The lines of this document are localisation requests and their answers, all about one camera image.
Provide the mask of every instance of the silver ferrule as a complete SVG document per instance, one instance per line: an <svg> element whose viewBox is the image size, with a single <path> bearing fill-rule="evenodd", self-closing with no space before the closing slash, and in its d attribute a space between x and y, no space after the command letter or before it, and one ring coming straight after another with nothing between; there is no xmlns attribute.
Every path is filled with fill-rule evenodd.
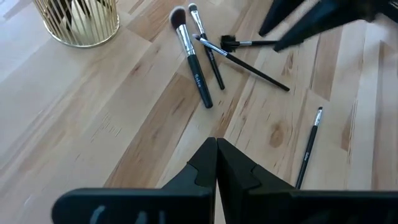
<svg viewBox="0 0 398 224"><path fill-rule="evenodd" d="M203 28L203 24L201 23L200 17L199 17L199 11L195 10L195 11L191 11L191 15L193 20L195 21L195 24L198 27L198 30L200 32L200 34L204 34L205 33L205 28Z"/></svg>
<svg viewBox="0 0 398 224"><path fill-rule="evenodd" d="M251 46L252 42L251 41L240 41L239 44L241 46Z"/></svg>
<svg viewBox="0 0 398 224"><path fill-rule="evenodd" d="M226 52L226 51L223 50L223 49L218 48L217 46L215 46L214 44L210 43L209 41L207 41L207 40L204 39L204 38L201 38L199 41L200 41L201 43L203 43L203 45L205 45L206 47L209 47L209 48L211 48L212 50L217 51L219 54L222 54L222 55L224 55L224 56L227 56L227 55L228 55L228 52Z"/></svg>
<svg viewBox="0 0 398 224"><path fill-rule="evenodd" d="M319 123L321 123L321 118L322 118L322 109L319 109L317 112L317 116L315 117L315 122L314 126L319 126Z"/></svg>
<svg viewBox="0 0 398 224"><path fill-rule="evenodd" d="M180 38L181 44L184 47L185 52L187 53L187 56L194 55L195 50L193 49L193 45L191 43L191 40L189 39L187 26L185 24L182 24L177 28L176 31L178 37Z"/></svg>

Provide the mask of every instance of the wood knot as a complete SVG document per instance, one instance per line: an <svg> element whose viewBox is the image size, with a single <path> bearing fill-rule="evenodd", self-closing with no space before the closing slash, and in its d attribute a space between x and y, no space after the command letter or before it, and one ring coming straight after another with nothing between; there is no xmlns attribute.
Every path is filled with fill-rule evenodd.
<svg viewBox="0 0 398 224"><path fill-rule="evenodd" d="M284 141L284 134L285 133L281 121L272 125L272 134L269 140L269 144L274 148L278 148Z"/></svg>
<svg viewBox="0 0 398 224"><path fill-rule="evenodd" d="M294 58L294 53L289 52L289 55L287 56L286 62L284 69L282 71L282 76L289 76L292 73L293 69L293 58Z"/></svg>

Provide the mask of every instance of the brown bristles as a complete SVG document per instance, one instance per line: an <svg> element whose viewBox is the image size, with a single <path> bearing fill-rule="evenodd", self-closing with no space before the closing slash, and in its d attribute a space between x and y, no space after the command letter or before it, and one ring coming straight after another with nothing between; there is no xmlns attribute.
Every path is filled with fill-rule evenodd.
<svg viewBox="0 0 398 224"><path fill-rule="evenodd" d="M180 25L186 24L187 20L185 18L185 9L182 6L176 6L169 16L170 22L174 29L177 29Z"/></svg>

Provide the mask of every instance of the lash comb brush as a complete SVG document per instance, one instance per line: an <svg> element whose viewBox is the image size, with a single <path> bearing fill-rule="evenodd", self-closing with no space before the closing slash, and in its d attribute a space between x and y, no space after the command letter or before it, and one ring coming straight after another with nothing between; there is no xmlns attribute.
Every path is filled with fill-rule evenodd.
<svg viewBox="0 0 398 224"><path fill-rule="evenodd" d="M255 41L236 41L234 35L221 36L221 49L226 52L234 52L238 47L258 47L258 46L273 46L276 40L255 40Z"/></svg>

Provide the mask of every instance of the wood grain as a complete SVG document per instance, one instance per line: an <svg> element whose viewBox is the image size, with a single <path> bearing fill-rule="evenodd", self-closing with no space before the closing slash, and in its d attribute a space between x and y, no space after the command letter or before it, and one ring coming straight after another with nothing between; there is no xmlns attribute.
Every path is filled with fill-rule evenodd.
<svg viewBox="0 0 398 224"><path fill-rule="evenodd" d="M0 223L51 223L54 201L80 187L162 187L209 136L294 184L319 106L303 188L398 190L398 27L383 16L279 54L234 53L289 93L216 55L220 90L193 40L214 102L208 110L167 19L190 1L119 0L117 36L84 50L51 39L33 4L0 2ZM278 39L316 3L263 38L258 27L271 2L196 3L215 44L225 34ZM197 33L189 14L187 27ZM224 223L219 195L216 223Z"/></svg>

